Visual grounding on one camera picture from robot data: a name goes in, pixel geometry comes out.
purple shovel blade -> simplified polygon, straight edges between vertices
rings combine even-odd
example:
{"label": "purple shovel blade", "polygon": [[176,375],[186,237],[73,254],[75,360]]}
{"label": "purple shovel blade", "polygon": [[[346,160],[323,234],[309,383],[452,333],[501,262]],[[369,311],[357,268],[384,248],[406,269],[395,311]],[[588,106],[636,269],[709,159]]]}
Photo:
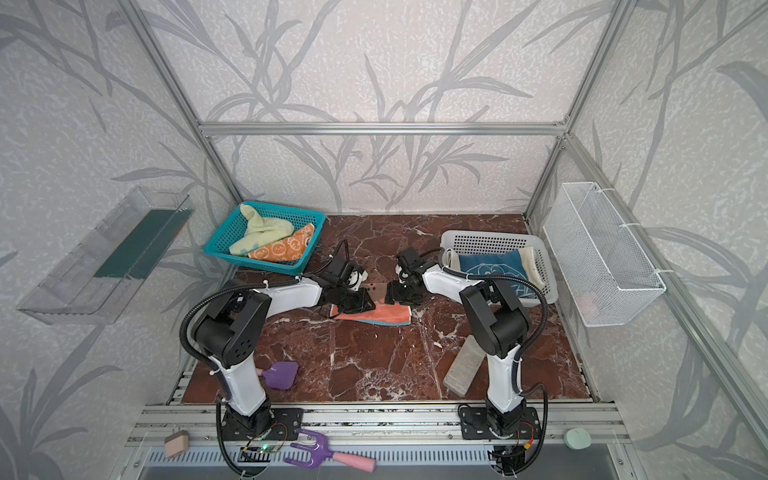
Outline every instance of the purple shovel blade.
{"label": "purple shovel blade", "polygon": [[298,371],[299,364],[296,362],[277,362],[272,365],[271,369],[264,370],[261,376],[264,377],[266,386],[278,390],[288,390],[293,386],[293,380]]}

pink eraser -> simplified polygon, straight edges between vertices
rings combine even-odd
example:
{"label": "pink eraser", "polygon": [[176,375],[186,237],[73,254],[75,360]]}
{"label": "pink eraser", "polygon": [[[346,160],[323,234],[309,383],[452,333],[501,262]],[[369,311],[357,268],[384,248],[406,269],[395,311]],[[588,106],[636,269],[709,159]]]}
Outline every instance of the pink eraser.
{"label": "pink eraser", "polygon": [[181,455],[190,449],[190,434],[187,430],[180,430],[165,437],[165,458]]}
{"label": "pink eraser", "polygon": [[360,455],[352,455],[351,453],[335,452],[333,459],[338,463],[349,465],[352,468],[363,470],[364,472],[373,473],[376,470],[376,460],[374,458],[361,457]]}

white plastic basket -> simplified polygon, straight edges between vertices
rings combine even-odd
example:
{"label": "white plastic basket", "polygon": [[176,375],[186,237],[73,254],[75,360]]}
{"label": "white plastic basket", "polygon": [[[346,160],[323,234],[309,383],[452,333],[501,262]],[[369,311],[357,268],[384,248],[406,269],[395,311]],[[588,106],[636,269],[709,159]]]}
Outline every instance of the white plastic basket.
{"label": "white plastic basket", "polygon": [[[549,261],[547,249],[541,238],[533,235],[502,232],[475,232],[472,230],[448,230],[440,238],[440,246],[452,249],[462,255],[478,253],[508,253],[523,247],[533,247],[535,251],[536,268],[544,282],[542,290],[547,303],[558,300],[558,286],[554,282],[552,263]],[[538,298],[521,298],[520,303],[525,307],[537,306]]]}
{"label": "white plastic basket", "polygon": [[624,325],[667,289],[593,182],[561,185],[544,232],[586,326]]}

wallpaper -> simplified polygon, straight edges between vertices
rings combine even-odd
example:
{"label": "wallpaper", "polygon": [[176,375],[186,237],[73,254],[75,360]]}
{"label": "wallpaper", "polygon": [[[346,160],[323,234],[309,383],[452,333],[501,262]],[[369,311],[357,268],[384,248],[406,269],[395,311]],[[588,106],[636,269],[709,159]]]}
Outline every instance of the wallpaper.
{"label": "wallpaper", "polygon": [[[413,122],[561,121],[614,1],[140,3],[203,120]],[[508,208],[554,143],[216,140],[245,197],[390,213]]]}
{"label": "wallpaper", "polygon": [[[766,13],[768,2],[638,4],[576,126],[764,392]],[[584,179],[561,158],[535,231],[559,183]],[[619,405],[649,478],[768,478],[768,459],[663,298],[625,326],[587,329],[558,285],[591,385]]]}
{"label": "wallpaper", "polygon": [[[105,478],[165,402],[176,327],[225,266],[202,245],[231,199],[114,4],[0,2],[0,477]],[[18,302],[136,185],[195,212],[109,326],[48,326]]]}

black mounting plate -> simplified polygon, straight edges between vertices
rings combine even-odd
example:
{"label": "black mounting plate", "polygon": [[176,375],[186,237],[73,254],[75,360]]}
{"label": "black mounting plate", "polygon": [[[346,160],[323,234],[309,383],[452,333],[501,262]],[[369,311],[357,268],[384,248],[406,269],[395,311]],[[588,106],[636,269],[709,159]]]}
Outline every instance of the black mounting plate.
{"label": "black mounting plate", "polygon": [[[488,426],[488,420],[485,417],[486,413],[488,413],[488,409],[484,406],[459,407],[458,419],[462,422],[462,438],[464,440],[499,440]],[[518,439],[521,441],[531,439],[531,429],[523,424],[523,422],[533,425],[533,438],[538,439],[539,435],[541,435],[541,425],[538,421],[538,413],[535,408],[529,406],[526,406],[523,409],[523,416],[518,431],[513,433],[509,439],[515,441]]]}
{"label": "black mounting plate", "polygon": [[[276,425],[260,440],[293,441],[299,438],[299,433],[296,430],[301,428],[303,409],[272,409],[272,413],[275,415],[274,422]],[[221,426],[221,438],[225,442],[248,440],[248,432],[241,431],[242,429],[232,420],[232,415],[229,412],[224,413],[223,421],[225,423]]]}

